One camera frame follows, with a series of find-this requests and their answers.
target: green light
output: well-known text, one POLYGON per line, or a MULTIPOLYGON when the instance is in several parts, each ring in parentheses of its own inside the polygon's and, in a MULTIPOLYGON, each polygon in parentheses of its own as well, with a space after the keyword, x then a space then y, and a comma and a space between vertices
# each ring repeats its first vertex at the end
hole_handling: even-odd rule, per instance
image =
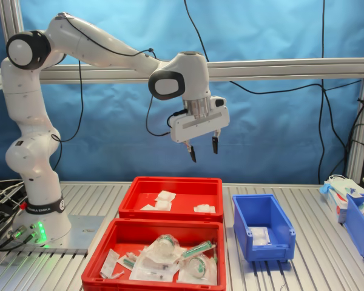
POLYGON ((43 228, 43 224, 42 222, 38 221, 38 226, 39 226, 39 232, 41 233, 41 240, 38 241, 39 243, 43 243, 44 241, 47 241, 47 236, 44 232, 44 228, 43 228))

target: red storage box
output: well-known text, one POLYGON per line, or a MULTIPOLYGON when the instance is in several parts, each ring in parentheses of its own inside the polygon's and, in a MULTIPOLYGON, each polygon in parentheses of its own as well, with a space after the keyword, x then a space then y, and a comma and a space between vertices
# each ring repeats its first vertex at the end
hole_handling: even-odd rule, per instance
POLYGON ((214 178, 136 177, 119 207, 120 218, 223 221, 222 181, 214 178), (155 206, 155 198, 162 191, 177 194, 170 211, 140 210, 155 206), (216 213, 197 213, 200 204, 215 207, 216 213))
MULTIPOLYGON (((211 257, 212 250, 205 252, 211 257)), ((85 291, 119 290, 119 291, 146 291, 146 290, 226 290, 224 230, 218 222, 198 221, 162 221, 144 219, 114 219, 109 224, 103 238, 98 244, 95 253, 90 259, 82 275, 85 291), (157 237, 170 234, 179 240, 181 247, 190 248, 203 241, 217 243, 217 286, 176 283, 179 272, 174 275, 172 283, 132 281, 129 280, 131 271, 120 264, 116 264, 114 273, 124 270, 124 275, 118 279, 104 279, 99 272, 104 264, 109 249, 123 256, 126 252, 138 254, 144 246, 152 244, 157 237)))

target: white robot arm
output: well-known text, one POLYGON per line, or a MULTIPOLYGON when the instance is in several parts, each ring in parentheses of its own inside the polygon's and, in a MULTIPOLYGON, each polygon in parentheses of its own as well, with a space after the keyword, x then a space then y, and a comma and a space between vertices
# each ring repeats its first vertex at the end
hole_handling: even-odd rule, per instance
POLYGON ((49 163, 59 145, 52 135, 60 135, 47 116, 39 81, 41 70, 59 63, 66 54, 98 67, 117 65, 150 74, 149 90, 158 99, 182 96, 184 110, 169 119, 171 138, 184 142, 194 161, 189 140, 214 132, 217 153, 220 129, 229 124, 225 99, 211 96, 206 60, 197 52, 160 61, 68 13, 54 17, 45 32, 12 36, 7 43, 8 58, 1 64, 2 88, 9 116, 22 136, 10 146, 5 159, 24 180, 28 198, 26 211, 15 218, 13 228, 24 230, 21 237, 33 232, 35 239, 30 243, 37 246, 61 238, 71 228, 58 175, 49 163))

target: blue storage box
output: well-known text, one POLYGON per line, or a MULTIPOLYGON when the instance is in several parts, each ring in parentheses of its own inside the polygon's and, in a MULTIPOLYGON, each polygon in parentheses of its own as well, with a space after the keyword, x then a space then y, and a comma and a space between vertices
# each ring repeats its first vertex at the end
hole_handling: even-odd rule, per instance
POLYGON ((364 194, 362 196, 361 198, 346 196, 348 198, 348 209, 344 225, 357 250, 364 257, 364 216, 359 210, 359 205, 364 202, 364 194))
POLYGON ((234 195, 234 230, 248 262, 294 258, 295 230, 273 194, 234 195), (271 245, 253 246, 248 227, 267 227, 271 245))

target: ribbed metal surface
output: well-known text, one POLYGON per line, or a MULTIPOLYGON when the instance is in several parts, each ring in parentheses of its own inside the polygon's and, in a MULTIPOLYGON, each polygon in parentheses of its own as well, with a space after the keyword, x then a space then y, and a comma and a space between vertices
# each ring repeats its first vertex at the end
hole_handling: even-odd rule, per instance
MULTIPOLYGON (((58 253, 0 253, 0 290, 81 290, 81 274, 129 182, 64 182, 71 214, 105 215, 87 256, 58 253)), ((224 184, 227 290, 364 290, 364 259, 316 186, 224 184), (232 195, 273 193, 297 232, 294 259, 247 263, 235 233, 232 195)))

